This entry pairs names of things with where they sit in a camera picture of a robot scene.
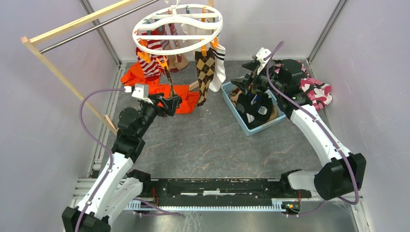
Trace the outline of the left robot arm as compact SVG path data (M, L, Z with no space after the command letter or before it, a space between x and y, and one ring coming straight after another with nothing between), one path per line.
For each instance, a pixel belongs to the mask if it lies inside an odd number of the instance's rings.
M174 116L181 102L178 95L152 94L140 100L139 110L128 107L120 112L117 137L103 172L78 205L62 213L65 231L109 232L133 198L151 193L150 174L130 168L143 150L143 136L154 119Z

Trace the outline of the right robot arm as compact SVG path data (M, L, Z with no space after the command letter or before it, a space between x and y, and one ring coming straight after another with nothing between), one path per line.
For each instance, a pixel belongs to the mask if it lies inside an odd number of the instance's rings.
M313 100L302 88L305 81L311 80L304 64L283 59L269 64L253 60L242 66L249 73L231 81L241 91L241 97L248 98L236 104L242 120L249 126L259 126L272 112L263 105L263 98L275 98L278 110L307 138L322 165L317 172L296 169L283 173L280 193L292 197L299 190L305 190L317 193L325 201L335 198L346 201L346 195L351 193L354 199L350 204L357 204L366 159L344 146L318 115Z

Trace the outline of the brown argyle sock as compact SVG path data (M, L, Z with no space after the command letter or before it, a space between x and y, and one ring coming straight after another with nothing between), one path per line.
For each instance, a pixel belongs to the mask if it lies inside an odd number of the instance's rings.
M174 96L176 96L176 92L174 90L173 80L172 80L171 74L169 72L169 67L166 65L163 69L164 69L164 73L165 73L165 75L167 77L167 80L169 82L169 85L170 85L170 97L174 97Z
M206 102L209 84L213 80L215 73L215 57L213 49L208 49L206 56L203 56L202 52L196 51L195 64L199 88L199 100L197 106L199 107Z

